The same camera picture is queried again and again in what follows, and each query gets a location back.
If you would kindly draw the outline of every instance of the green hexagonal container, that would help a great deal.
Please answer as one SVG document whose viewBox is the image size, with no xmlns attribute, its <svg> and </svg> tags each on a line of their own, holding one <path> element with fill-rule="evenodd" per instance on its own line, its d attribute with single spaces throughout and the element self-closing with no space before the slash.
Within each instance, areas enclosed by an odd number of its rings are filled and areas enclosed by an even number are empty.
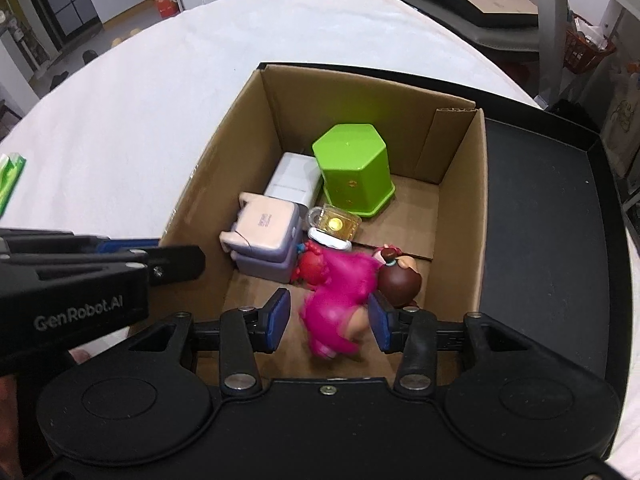
<svg viewBox="0 0 640 480">
<path fill-rule="evenodd" d="M 364 218 L 393 196 L 386 144 L 372 124 L 336 124 L 313 144 L 329 203 Z"/>
</svg>

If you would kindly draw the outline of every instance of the white box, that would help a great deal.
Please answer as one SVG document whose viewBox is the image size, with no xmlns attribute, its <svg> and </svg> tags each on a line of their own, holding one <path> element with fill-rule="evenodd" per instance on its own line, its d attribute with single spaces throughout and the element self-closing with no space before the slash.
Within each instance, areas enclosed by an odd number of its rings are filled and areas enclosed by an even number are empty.
<svg viewBox="0 0 640 480">
<path fill-rule="evenodd" d="M 322 174 L 315 157 L 287 152 L 264 195 L 299 204 L 300 216 L 306 218 L 308 210 L 316 204 L 321 183 Z"/>
</svg>

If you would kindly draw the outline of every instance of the black circular cover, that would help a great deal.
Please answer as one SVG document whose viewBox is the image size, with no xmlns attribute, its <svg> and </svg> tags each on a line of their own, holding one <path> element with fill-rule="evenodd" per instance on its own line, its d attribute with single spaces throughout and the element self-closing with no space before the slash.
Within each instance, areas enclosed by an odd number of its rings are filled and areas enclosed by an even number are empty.
<svg viewBox="0 0 640 480">
<path fill-rule="evenodd" d="M 55 452 L 94 465 L 143 463 L 170 453 L 205 423 L 210 394 L 196 375 L 162 352 L 107 354 L 43 390 L 38 423 Z"/>
<path fill-rule="evenodd" d="M 445 410 L 476 447 L 523 463 L 604 452 L 618 424 L 611 387 L 575 365 L 529 351 L 494 352 L 457 378 Z"/>
</svg>

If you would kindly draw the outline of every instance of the green package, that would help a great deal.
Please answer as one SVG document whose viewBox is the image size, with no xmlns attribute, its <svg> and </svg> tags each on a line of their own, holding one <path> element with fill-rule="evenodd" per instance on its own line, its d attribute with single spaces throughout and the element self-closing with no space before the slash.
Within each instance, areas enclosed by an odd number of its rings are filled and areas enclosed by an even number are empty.
<svg viewBox="0 0 640 480">
<path fill-rule="evenodd" d="M 0 155 L 0 217 L 4 214 L 25 162 L 27 161 L 20 153 Z"/>
</svg>

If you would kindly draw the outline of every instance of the screw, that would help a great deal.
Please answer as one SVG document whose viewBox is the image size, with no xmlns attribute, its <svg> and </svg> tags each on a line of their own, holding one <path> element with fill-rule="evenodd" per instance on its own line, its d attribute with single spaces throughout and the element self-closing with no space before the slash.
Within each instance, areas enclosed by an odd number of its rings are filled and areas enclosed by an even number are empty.
<svg viewBox="0 0 640 480">
<path fill-rule="evenodd" d="M 225 379 L 225 386 L 232 390 L 248 390 L 255 384 L 255 377 L 249 374 L 231 374 Z"/>
<path fill-rule="evenodd" d="M 331 384 L 323 384 L 320 386 L 320 393 L 323 395 L 335 395 L 338 393 L 338 388 L 332 386 Z"/>
<path fill-rule="evenodd" d="M 408 374 L 400 379 L 400 386 L 407 390 L 426 390 L 431 386 L 431 379 L 422 374 Z"/>
</svg>

